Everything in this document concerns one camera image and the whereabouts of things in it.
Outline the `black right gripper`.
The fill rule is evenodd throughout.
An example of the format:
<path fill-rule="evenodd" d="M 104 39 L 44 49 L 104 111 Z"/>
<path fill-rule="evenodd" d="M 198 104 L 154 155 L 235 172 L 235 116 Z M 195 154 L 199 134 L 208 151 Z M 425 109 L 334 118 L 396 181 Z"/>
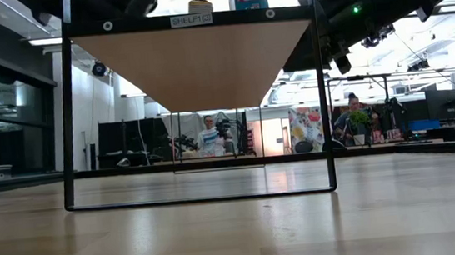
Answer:
<path fill-rule="evenodd" d="M 313 47 L 310 43 L 299 43 L 284 64 L 283 70 L 290 73 L 313 70 L 316 67 L 316 70 L 323 71 L 324 68 L 330 68 L 330 62 L 335 62 L 339 73 L 349 73 L 352 65 L 347 57 L 349 49 L 345 42 L 329 34 L 321 36 L 317 26 L 312 27 L 311 33 Z"/>

